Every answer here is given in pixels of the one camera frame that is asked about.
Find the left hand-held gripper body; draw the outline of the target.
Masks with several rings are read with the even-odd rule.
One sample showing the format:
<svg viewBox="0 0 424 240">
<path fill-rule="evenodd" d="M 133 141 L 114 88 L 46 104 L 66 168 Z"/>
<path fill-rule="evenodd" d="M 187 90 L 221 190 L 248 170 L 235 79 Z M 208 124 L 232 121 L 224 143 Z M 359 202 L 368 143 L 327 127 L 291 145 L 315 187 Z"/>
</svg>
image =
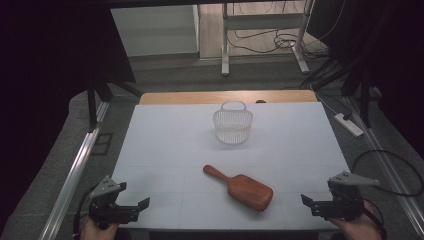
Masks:
<svg viewBox="0 0 424 240">
<path fill-rule="evenodd" d="M 106 176 L 90 194 L 89 217 L 100 229 L 107 229 L 110 224 L 128 224 L 138 220 L 137 206 L 120 206 L 116 203 L 121 193 L 118 184 Z"/>
</svg>

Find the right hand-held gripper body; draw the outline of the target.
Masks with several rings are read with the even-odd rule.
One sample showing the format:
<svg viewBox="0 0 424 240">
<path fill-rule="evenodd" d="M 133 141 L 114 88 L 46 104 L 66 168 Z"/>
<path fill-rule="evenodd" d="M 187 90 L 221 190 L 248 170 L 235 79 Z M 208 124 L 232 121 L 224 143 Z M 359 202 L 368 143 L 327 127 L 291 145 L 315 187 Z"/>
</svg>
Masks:
<svg viewBox="0 0 424 240">
<path fill-rule="evenodd" d="M 313 216 L 323 218 L 342 218 L 347 221 L 358 218 L 363 212 L 364 200 L 359 191 L 360 186 L 379 186 L 377 179 L 366 178 L 357 174 L 343 171 L 330 177 L 335 189 L 330 192 L 331 201 L 314 201 L 311 206 Z"/>
</svg>

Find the brown wooden scoop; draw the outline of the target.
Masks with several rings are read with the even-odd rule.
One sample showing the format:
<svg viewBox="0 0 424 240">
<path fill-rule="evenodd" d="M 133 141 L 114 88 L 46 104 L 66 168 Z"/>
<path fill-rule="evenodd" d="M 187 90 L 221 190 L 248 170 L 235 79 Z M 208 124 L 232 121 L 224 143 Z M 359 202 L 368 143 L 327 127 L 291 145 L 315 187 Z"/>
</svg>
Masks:
<svg viewBox="0 0 424 240">
<path fill-rule="evenodd" d="M 228 177 L 211 165 L 205 165 L 203 172 L 224 181 L 227 184 L 227 193 L 233 199 L 255 211 L 264 211 L 273 198 L 274 192 L 270 187 L 246 175 Z"/>
</svg>

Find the white plastic mesh basket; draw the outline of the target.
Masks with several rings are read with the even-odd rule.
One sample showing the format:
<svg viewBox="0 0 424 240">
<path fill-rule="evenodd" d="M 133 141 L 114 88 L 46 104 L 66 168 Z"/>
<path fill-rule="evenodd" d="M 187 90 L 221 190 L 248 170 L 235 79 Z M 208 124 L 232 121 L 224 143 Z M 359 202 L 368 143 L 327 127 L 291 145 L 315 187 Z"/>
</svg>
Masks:
<svg viewBox="0 0 424 240">
<path fill-rule="evenodd" d="M 253 114 L 241 100 L 225 101 L 213 114 L 216 138 L 224 144 L 238 145 L 250 135 Z"/>
</svg>

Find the person's left hand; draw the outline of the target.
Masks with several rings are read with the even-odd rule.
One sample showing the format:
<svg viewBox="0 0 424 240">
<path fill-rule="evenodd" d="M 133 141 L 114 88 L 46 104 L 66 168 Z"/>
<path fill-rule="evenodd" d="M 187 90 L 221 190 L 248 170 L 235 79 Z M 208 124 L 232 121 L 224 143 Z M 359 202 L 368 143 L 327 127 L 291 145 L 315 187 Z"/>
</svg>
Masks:
<svg viewBox="0 0 424 240">
<path fill-rule="evenodd" d="M 114 240 L 117 230 L 118 224 L 110 224 L 107 229 L 100 229 L 87 217 L 80 231 L 80 240 Z"/>
</svg>

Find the person's right hand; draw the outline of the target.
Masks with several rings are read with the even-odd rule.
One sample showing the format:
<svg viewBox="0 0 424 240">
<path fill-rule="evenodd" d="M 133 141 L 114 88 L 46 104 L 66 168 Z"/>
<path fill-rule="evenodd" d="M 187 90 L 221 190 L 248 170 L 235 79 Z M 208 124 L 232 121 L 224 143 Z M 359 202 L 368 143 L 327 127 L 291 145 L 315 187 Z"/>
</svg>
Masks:
<svg viewBox="0 0 424 240">
<path fill-rule="evenodd" d="M 375 216 L 373 206 L 365 201 L 364 208 L 366 211 L 355 220 L 329 218 L 328 221 L 339 228 L 346 240 L 383 240 L 381 229 L 373 220 Z"/>
</svg>

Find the dark square floor plate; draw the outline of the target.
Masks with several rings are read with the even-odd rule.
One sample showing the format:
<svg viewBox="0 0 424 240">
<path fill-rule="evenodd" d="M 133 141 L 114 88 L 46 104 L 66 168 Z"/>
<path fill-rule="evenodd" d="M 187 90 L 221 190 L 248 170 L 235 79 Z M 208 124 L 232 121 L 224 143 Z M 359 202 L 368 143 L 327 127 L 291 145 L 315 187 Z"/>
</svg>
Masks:
<svg viewBox="0 0 424 240">
<path fill-rule="evenodd" d="M 107 155 L 112 143 L 112 138 L 113 138 L 112 133 L 99 134 L 94 143 L 91 154 L 94 156 Z"/>
</svg>

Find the white foam board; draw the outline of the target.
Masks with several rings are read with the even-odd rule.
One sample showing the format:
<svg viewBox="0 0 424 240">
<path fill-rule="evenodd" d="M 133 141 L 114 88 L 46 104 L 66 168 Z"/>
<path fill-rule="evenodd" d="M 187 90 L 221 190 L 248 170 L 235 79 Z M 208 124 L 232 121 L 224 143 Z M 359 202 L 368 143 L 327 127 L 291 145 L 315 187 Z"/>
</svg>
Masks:
<svg viewBox="0 0 424 240">
<path fill-rule="evenodd" d="M 139 105 L 135 108 L 112 178 L 127 185 L 117 199 L 150 206 L 135 222 L 141 229 L 315 230 L 301 198 L 331 197 L 327 181 L 348 166 L 319 102 L 250 104 L 253 123 L 240 145 L 220 142 L 216 104 Z M 204 173 L 211 165 L 232 177 L 249 176 L 273 192 L 257 212 L 232 199 L 224 182 Z"/>
</svg>

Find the white power strip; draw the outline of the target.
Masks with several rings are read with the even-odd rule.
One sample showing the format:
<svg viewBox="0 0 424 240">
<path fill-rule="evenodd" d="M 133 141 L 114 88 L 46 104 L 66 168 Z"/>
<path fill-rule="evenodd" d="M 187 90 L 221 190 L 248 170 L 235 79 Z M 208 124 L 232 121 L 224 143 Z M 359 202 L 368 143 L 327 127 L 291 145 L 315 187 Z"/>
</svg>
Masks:
<svg viewBox="0 0 424 240">
<path fill-rule="evenodd" d="M 343 120 L 344 114 L 339 113 L 334 116 L 334 119 L 343 126 L 349 133 L 351 133 L 354 137 L 359 137 L 364 134 L 363 130 L 360 129 L 355 123 L 351 120 Z"/>
</svg>

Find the black metal stand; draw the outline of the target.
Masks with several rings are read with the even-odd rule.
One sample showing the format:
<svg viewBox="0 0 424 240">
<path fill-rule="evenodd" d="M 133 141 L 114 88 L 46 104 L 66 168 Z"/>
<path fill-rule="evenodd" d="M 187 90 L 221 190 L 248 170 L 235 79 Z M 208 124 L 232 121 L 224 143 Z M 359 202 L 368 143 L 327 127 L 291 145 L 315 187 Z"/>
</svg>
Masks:
<svg viewBox="0 0 424 240">
<path fill-rule="evenodd" d="M 371 127 L 369 121 L 369 102 L 371 100 L 371 76 L 365 66 L 354 66 L 342 86 L 344 96 L 353 96 L 356 91 L 360 93 L 360 118 L 367 128 Z"/>
<path fill-rule="evenodd" d="M 87 81 L 87 98 L 88 98 L 88 113 L 89 113 L 89 133 L 92 133 L 97 127 L 99 121 L 97 119 L 96 97 L 98 95 L 102 102 L 110 102 L 113 98 L 113 93 L 109 87 L 109 83 L 129 92 L 130 94 L 141 97 L 143 92 L 130 86 L 126 82 L 121 82 L 113 78 L 104 79 L 89 79 Z"/>
</svg>

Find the light wooden table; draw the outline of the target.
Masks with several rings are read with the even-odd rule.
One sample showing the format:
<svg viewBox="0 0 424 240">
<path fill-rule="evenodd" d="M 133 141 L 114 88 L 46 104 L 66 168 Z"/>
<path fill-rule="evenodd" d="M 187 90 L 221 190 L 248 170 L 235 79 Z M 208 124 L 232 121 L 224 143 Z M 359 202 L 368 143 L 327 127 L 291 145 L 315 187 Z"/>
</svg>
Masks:
<svg viewBox="0 0 424 240">
<path fill-rule="evenodd" d="M 317 97 L 311 90 L 239 90 L 204 92 L 163 92 L 145 93 L 140 105 L 171 104 L 219 104 L 226 100 L 241 100 L 245 103 L 298 103 L 316 102 Z"/>
</svg>

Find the black curtain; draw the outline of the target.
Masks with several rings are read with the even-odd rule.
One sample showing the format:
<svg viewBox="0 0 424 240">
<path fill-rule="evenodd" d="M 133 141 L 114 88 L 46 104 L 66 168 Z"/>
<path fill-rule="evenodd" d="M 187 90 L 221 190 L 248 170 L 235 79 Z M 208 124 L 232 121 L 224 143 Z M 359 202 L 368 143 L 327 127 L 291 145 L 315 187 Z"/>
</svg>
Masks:
<svg viewBox="0 0 424 240">
<path fill-rule="evenodd" d="M 0 0 L 0 227 L 90 78 L 134 79 L 109 7 L 97 0 Z"/>
<path fill-rule="evenodd" d="M 356 57 L 390 0 L 315 0 L 307 32 L 340 62 Z M 424 158 L 424 0 L 399 0 L 366 60 L 379 107 Z"/>
</svg>

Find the grey cabinet panel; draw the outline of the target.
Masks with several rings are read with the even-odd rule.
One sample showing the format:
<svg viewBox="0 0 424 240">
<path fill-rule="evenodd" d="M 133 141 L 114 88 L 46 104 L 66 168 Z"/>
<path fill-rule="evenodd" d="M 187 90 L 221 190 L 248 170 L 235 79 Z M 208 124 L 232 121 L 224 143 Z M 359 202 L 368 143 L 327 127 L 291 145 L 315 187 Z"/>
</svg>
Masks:
<svg viewBox="0 0 424 240">
<path fill-rule="evenodd" d="M 197 53 L 195 5 L 111 10 L 128 57 Z"/>
</svg>

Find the aluminium floor rail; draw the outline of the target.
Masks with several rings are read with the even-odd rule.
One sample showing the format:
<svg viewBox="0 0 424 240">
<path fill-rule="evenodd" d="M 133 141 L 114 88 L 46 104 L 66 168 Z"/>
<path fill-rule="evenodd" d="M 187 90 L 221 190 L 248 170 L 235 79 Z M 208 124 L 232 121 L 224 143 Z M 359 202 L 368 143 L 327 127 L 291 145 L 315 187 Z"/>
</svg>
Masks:
<svg viewBox="0 0 424 240">
<path fill-rule="evenodd" d="M 382 173 L 387 179 L 393 191 L 407 193 L 406 184 L 401 180 L 400 175 L 395 170 L 394 165 L 390 162 L 389 154 L 384 152 L 382 145 L 374 134 L 373 130 L 362 120 L 360 110 L 356 102 L 352 98 L 344 98 L 343 101 L 351 108 L 352 118 L 358 126 L 364 131 L 364 139 L 367 145 L 376 155 L 376 160 L 381 168 Z M 418 235 L 418 240 L 424 240 L 424 211 L 418 206 L 417 201 L 411 195 L 400 196 L 397 199 L 408 217 L 413 229 Z"/>
<path fill-rule="evenodd" d="M 101 102 L 96 110 L 95 120 L 97 123 L 94 125 L 94 129 L 91 132 L 85 134 L 84 140 L 38 240 L 55 240 L 66 216 L 67 209 L 70 206 L 96 138 L 99 135 L 100 127 L 108 108 L 109 103 Z"/>
</svg>

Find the white metal desk frame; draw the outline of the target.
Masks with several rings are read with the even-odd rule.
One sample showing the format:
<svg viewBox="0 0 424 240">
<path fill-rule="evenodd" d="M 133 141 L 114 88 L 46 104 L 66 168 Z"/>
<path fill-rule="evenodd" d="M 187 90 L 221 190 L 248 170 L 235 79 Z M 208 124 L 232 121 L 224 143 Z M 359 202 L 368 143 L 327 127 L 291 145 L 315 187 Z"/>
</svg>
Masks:
<svg viewBox="0 0 424 240">
<path fill-rule="evenodd" d="M 308 74 L 310 69 L 301 52 L 301 45 L 309 22 L 314 0 L 307 0 L 302 13 L 280 13 L 263 15 L 229 15 L 228 4 L 222 4 L 223 42 L 222 42 L 222 75 L 229 75 L 228 32 L 230 30 L 288 30 L 298 29 L 295 43 L 290 49 L 295 56 L 300 71 Z"/>
</svg>

